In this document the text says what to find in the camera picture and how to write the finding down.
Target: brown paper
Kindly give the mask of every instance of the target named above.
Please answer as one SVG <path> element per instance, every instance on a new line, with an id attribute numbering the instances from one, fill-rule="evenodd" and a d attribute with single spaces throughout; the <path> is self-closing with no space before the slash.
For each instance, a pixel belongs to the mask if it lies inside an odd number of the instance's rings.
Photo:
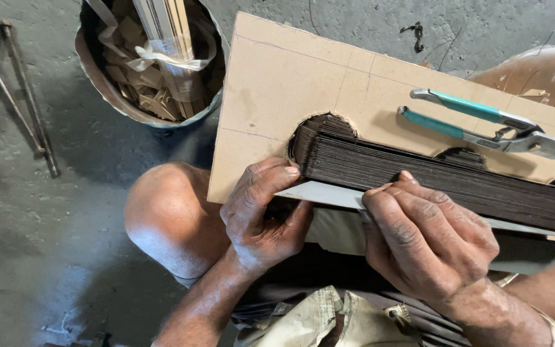
<path id="1" fill-rule="evenodd" d="M 297 125 L 326 112 L 343 116 L 361 138 L 383 145 L 427 156 L 469 146 L 487 157 L 493 172 L 544 183 L 555 178 L 554 160 L 486 150 L 397 115 L 406 105 L 466 130 L 493 134 L 501 128 L 409 97 L 413 88 L 431 88 L 527 117 L 555 137 L 554 107 L 242 12 L 232 44 L 208 201 L 226 201 L 246 166 L 286 157 Z"/>
<path id="2" fill-rule="evenodd" d="M 545 105 L 555 105 L 555 46 L 535 47 L 482 72 L 473 82 Z M 529 90 L 543 90 L 528 94 Z"/>

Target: finger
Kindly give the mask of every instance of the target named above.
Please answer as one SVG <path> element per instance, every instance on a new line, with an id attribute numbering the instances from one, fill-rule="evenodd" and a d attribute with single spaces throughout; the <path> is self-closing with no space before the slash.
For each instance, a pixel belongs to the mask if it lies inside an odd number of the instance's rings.
<path id="1" fill-rule="evenodd" d="M 419 228 L 406 217 L 391 194 L 384 191 L 366 193 L 363 195 L 363 204 L 380 228 L 401 272 L 434 273 L 435 269 L 442 266 Z"/>
<path id="2" fill-rule="evenodd" d="M 299 253 L 304 246 L 305 237 L 310 230 L 314 209 L 312 201 L 299 201 L 297 207 L 290 213 L 284 225 L 282 234 L 285 238 L 292 240 L 296 245 L 294 254 Z"/>
<path id="3" fill-rule="evenodd" d="M 398 180 L 401 181 L 401 182 L 414 183 L 416 185 L 419 184 L 419 182 L 412 176 L 412 173 L 410 173 L 406 170 L 400 172 L 400 176 L 399 176 Z"/>
<path id="4" fill-rule="evenodd" d="M 449 224 L 464 241 L 481 248 L 493 246 L 497 243 L 491 232 L 491 227 L 485 219 L 456 204 L 445 193 L 411 182 L 396 182 L 394 187 L 436 204 Z"/>
<path id="5" fill-rule="evenodd" d="M 406 217 L 419 228 L 432 251 L 445 262 L 462 255 L 466 243 L 447 222 L 440 208 L 395 186 L 385 189 L 384 192 L 397 200 Z"/>
<path id="6" fill-rule="evenodd" d="M 277 166 L 266 171 L 258 180 L 233 196 L 235 221 L 246 226 L 260 225 L 273 194 L 288 188 L 299 177 L 299 169 L 293 166 Z"/>
<path id="7" fill-rule="evenodd" d="M 365 259 L 367 263 L 382 277 L 393 284 L 394 287 L 404 292 L 405 282 L 400 277 L 400 273 L 395 263 L 395 258 L 391 254 L 389 245 L 382 236 L 381 230 L 374 222 L 367 210 L 359 210 L 363 218 L 363 230 L 365 231 Z"/>
<path id="8" fill-rule="evenodd" d="M 233 189 L 231 195 L 236 194 L 244 186 L 253 185 L 258 177 L 277 166 L 293 165 L 291 165 L 291 162 L 287 159 L 278 157 L 270 157 L 265 159 L 264 161 L 251 164 L 245 168 L 245 171 L 243 171 L 243 175 L 241 175 L 241 178 L 239 178 L 239 181 L 235 185 L 235 188 Z"/>

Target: white plastic strip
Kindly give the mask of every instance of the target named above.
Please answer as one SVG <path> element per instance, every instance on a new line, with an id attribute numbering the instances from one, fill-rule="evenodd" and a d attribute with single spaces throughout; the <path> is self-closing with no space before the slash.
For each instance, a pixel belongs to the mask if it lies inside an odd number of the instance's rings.
<path id="1" fill-rule="evenodd" d="M 140 46 L 136 46 L 136 52 L 138 53 L 139 56 L 141 56 L 141 58 L 132 60 L 131 62 L 128 62 L 126 64 L 129 67 L 133 68 L 134 70 L 140 72 L 145 70 L 147 67 L 151 66 L 156 60 L 161 60 L 173 66 L 185 68 L 192 71 L 201 71 L 203 68 L 207 66 L 207 64 L 209 64 L 209 62 L 211 62 L 213 58 L 215 58 L 215 54 L 217 53 L 217 47 L 216 47 L 215 39 L 205 28 L 206 23 L 199 23 L 197 21 L 194 21 L 193 23 L 194 25 L 196 25 L 196 27 L 198 27 L 198 30 L 203 35 L 203 37 L 207 41 L 207 44 L 209 45 L 209 57 L 207 59 L 175 60 L 164 53 L 154 52 L 153 46 L 156 43 L 153 41 L 147 41 L 145 43 L 144 48 Z"/>
<path id="2" fill-rule="evenodd" d="M 129 58 L 127 54 L 122 52 L 115 46 L 113 41 L 113 33 L 119 27 L 117 19 L 109 8 L 102 2 L 102 0 L 85 0 L 91 6 L 93 11 L 96 12 L 97 16 L 106 23 L 106 28 L 97 36 L 98 41 L 100 41 L 104 46 L 110 48 L 113 52 L 117 53 L 119 57 Z"/>

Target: cardboard sheet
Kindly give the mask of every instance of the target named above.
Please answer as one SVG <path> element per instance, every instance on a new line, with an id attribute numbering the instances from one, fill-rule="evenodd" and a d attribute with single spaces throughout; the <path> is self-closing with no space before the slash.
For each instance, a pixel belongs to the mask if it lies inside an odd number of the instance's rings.
<path id="1" fill-rule="evenodd" d="M 316 114 L 340 115 L 363 139 L 427 156 L 468 143 L 406 121 L 397 115 L 398 106 L 485 135 L 501 128 L 413 100 L 413 88 L 439 90 L 527 117 L 555 137 L 554 107 L 239 12 L 207 200 L 226 201 L 249 164 L 286 157 L 294 130 Z M 555 179 L 554 160 L 470 147 L 487 157 L 493 172 L 543 183 Z"/>

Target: wire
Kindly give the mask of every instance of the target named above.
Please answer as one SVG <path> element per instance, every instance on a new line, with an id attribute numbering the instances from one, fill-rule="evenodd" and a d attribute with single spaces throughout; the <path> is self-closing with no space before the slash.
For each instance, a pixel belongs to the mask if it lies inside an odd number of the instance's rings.
<path id="1" fill-rule="evenodd" d="M 536 73 L 539 72 L 539 71 L 540 70 L 535 71 L 534 74 L 532 74 L 532 75 L 530 75 L 530 77 L 528 77 L 528 79 L 526 80 L 526 83 L 524 83 L 524 86 L 522 87 L 522 90 L 520 90 L 519 93 L 517 94 L 518 96 L 520 96 L 522 94 L 522 91 L 524 91 L 524 88 L 526 88 L 526 85 L 528 84 L 528 82 L 530 82 L 530 79 L 532 78 L 532 76 L 536 75 Z"/>
<path id="2" fill-rule="evenodd" d="M 436 47 L 434 47 L 434 49 L 433 49 L 431 52 L 429 52 L 428 55 L 426 55 L 425 58 L 423 58 L 423 61 L 422 61 L 422 62 L 426 61 L 427 57 L 429 57 L 431 53 L 434 53 L 434 51 L 435 51 L 438 47 L 442 46 L 442 45 L 445 44 L 445 43 L 450 43 L 450 42 L 451 42 L 451 40 L 447 40 L 447 41 L 445 41 L 445 42 L 443 42 L 443 43 L 437 45 Z"/>
<path id="3" fill-rule="evenodd" d="M 308 2 L 308 8 L 310 9 L 310 22 L 312 22 L 312 27 L 314 27 L 314 30 L 316 30 L 316 33 L 320 36 L 318 29 L 316 29 L 316 26 L 314 25 L 314 20 L 312 19 L 312 0 Z"/>
<path id="4" fill-rule="evenodd" d="M 445 61 L 445 57 L 449 53 L 449 49 L 451 49 L 451 46 L 453 45 L 455 40 L 457 40 L 460 32 L 462 32 L 462 27 L 459 27 L 458 34 L 455 35 L 455 37 L 453 38 L 453 41 L 451 41 L 451 44 L 449 45 L 449 48 L 446 49 L 446 52 L 445 52 L 444 56 L 442 57 L 442 60 L 440 61 L 440 65 L 438 66 L 438 71 L 440 71 L 440 68 L 442 67 L 442 62 Z"/>
<path id="5" fill-rule="evenodd" d="M 472 62 L 474 62 L 475 66 L 474 66 L 474 70 L 470 73 L 470 75 L 474 74 L 474 71 L 477 71 L 477 68 L 479 67 L 479 65 L 477 64 L 476 61 L 473 60 Z"/>
<path id="6" fill-rule="evenodd" d="M 533 57 L 536 57 L 536 56 L 538 56 L 539 54 L 541 54 L 541 51 L 543 51 L 543 47 L 545 47 L 545 45 L 546 45 L 548 42 L 550 42 L 551 35 L 554 35 L 554 31 L 553 31 L 553 30 L 551 31 L 550 37 L 548 37 L 548 39 L 545 40 L 545 43 L 541 46 L 541 49 L 539 49 L 539 53 L 537 53 L 537 54 L 534 55 Z"/>

